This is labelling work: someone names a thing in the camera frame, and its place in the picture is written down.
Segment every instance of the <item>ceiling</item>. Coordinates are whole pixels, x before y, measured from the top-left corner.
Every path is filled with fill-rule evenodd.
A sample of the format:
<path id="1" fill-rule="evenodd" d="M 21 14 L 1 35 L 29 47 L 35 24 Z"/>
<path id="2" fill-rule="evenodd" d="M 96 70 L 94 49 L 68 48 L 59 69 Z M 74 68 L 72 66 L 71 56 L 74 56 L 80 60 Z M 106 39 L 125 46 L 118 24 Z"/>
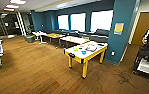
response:
<path id="1" fill-rule="evenodd" d="M 18 9 L 15 9 L 15 11 L 58 10 L 101 0 L 24 0 L 24 1 L 26 1 L 26 4 L 19 5 L 20 7 Z M 0 11 L 3 11 L 3 9 L 6 8 L 6 5 L 8 4 L 11 4 L 10 0 L 0 0 Z"/>

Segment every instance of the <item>trash can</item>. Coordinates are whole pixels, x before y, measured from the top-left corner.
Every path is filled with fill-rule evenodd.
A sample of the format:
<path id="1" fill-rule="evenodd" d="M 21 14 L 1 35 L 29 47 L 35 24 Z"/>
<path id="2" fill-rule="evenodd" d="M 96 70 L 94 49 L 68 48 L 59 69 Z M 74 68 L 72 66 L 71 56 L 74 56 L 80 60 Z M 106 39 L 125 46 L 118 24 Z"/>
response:
<path id="1" fill-rule="evenodd" d="M 25 37 L 25 41 L 27 41 L 28 43 L 35 42 L 35 36 L 34 35 L 27 35 L 27 36 L 24 36 L 24 37 Z"/>

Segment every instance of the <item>fluorescent light panel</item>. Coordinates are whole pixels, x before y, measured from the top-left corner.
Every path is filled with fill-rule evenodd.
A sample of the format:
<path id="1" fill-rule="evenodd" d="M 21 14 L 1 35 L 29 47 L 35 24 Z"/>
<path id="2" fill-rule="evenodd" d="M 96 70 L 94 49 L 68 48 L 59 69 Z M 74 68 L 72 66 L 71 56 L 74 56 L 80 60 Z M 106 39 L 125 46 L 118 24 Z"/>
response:
<path id="1" fill-rule="evenodd" d="M 4 8 L 6 11 L 14 11 L 14 9 Z"/>
<path id="2" fill-rule="evenodd" d="M 7 8 L 19 8 L 19 6 L 15 6 L 15 5 L 7 5 Z"/>
<path id="3" fill-rule="evenodd" d="M 2 15 L 7 15 L 7 14 L 2 14 Z"/>
<path id="4" fill-rule="evenodd" d="M 11 3 L 16 3 L 16 4 L 25 4 L 26 1 L 21 1 L 21 0 L 10 0 Z"/>

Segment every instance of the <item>paper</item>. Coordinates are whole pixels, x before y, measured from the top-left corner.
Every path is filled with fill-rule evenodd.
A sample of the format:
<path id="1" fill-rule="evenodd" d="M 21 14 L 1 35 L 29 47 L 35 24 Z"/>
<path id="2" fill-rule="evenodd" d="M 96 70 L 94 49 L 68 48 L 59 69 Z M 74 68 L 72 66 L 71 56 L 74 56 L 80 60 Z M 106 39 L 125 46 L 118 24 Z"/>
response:
<path id="1" fill-rule="evenodd" d="M 124 28 L 124 23 L 116 23 L 115 29 L 114 29 L 114 34 L 121 35 L 123 28 Z"/>

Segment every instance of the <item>window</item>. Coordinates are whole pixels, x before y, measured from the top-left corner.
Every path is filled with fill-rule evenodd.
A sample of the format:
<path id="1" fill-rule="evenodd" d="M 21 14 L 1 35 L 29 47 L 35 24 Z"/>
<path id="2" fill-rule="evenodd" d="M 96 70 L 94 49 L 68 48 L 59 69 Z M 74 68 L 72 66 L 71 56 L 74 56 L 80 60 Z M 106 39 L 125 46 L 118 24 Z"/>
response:
<path id="1" fill-rule="evenodd" d="M 58 16 L 58 25 L 59 25 L 59 29 L 69 30 L 68 15 Z"/>
<path id="2" fill-rule="evenodd" d="M 86 14 L 72 14 L 71 15 L 71 30 L 85 31 Z"/>
<path id="3" fill-rule="evenodd" d="M 92 12 L 91 31 L 95 32 L 97 29 L 110 30 L 112 17 L 113 10 Z"/>

